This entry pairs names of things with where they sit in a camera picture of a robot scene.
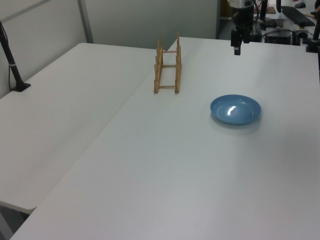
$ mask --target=microphone stand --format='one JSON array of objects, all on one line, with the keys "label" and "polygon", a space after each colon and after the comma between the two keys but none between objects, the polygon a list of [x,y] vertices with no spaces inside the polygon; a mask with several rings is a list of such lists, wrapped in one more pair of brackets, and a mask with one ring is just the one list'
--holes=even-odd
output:
[{"label": "microphone stand", "polygon": [[9,42],[8,42],[6,31],[5,31],[4,26],[2,25],[1,21],[0,21],[0,42],[1,42],[4,54],[6,56],[6,59],[8,60],[9,66],[11,68],[11,71],[13,73],[13,76],[14,76],[14,79],[16,82],[16,85],[12,89],[12,91],[22,92],[25,89],[27,89],[28,87],[30,87],[31,84],[25,83],[21,79],[16,62],[14,60],[14,56],[12,55],[10,47],[9,47]]}]

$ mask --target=black cable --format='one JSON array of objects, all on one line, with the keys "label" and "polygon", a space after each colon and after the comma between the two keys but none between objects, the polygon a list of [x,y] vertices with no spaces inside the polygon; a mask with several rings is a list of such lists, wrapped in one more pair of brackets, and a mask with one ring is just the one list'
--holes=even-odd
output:
[{"label": "black cable", "polygon": [[255,19],[255,23],[254,23],[254,24],[257,24],[258,19],[259,19],[259,7],[258,7],[258,5],[257,5],[256,0],[252,0],[252,1],[253,1],[254,6],[255,6],[255,9],[256,9],[256,19]]},{"label": "black cable", "polygon": [[10,84],[10,66],[9,66],[9,89],[10,89],[10,91],[12,91],[11,84]]},{"label": "black cable", "polygon": [[274,31],[270,31],[270,32],[267,32],[267,33],[263,34],[262,37],[267,36],[269,34],[275,34],[275,33],[280,33],[280,32],[291,32],[291,33],[293,33],[294,31],[288,30],[288,29],[274,30]]}]

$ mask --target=white table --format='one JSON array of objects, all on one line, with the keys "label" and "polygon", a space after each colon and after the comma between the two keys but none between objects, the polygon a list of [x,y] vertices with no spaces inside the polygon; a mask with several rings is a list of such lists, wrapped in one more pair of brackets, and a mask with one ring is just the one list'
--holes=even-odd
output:
[{"label": "white table", "polygon": [[[151,72],[12,240],[319,239],[317,55],[180,44],[180,93],[153,94]],[[261,119],[213,120],[226,94],[257,100]]]},{"label": "white table", "polygon": [[31,213],[153,68],[155,50],[82,43],[0,100],[0,205]]}]

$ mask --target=keyboard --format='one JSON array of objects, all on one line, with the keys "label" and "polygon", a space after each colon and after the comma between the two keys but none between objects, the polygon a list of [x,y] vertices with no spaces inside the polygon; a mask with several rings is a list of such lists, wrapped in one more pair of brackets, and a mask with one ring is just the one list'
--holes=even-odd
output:
[{"label": "keyboard", "polygon": [[300,27],[315,26],[315,23],[303,15],[298,9],[293,6],[281,6],[282,12],[288,19],[293,21]]}]

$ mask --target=black stand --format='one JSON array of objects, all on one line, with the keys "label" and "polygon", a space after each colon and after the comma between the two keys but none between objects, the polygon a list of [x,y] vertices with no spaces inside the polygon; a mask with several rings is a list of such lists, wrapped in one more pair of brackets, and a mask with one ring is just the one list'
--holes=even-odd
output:
[{"label": "black stand", "polygon": [[305,51],[308,53],[317,53],[318,52],[318,45],[319,45],[319,33],[320,33],[320,12],[314,11],[311,13],[316,17],[316,24],[313,33],[312,39],[310,39],[307,43]]},{"label": "black stand", "polygon": [[277,27],[277,22],[274,19],[270,19],[266,17],[267,7],[268,7],[268,0],[262,0],[260,17],[258,20],[257,20],[257,17],[253,19],[254,21],[257,20],[257,22],[260,23],[260,27],[264,30],[266,30],[266,28]]},{"label": "black stand", "polygon": [[0,21],[0,42],[1,42],[4,54],[6,56],[6,59],[9,62],[9,66],[11,68],[12,74],[13,74],[15,82],[16,82],[16,86],[12,90],[17,91],[17,92],[22,92],[25,89],[27,89],[28,87],[30,87],[31,84],[25,83],[21,79],[16,62],[14,60],[14,57],[13,57],[11,50],[10,50],[10,47],[9,47],[9,42],[8,42],[8,38],[6,35],[6,31],[5,31],[1,21]]}]

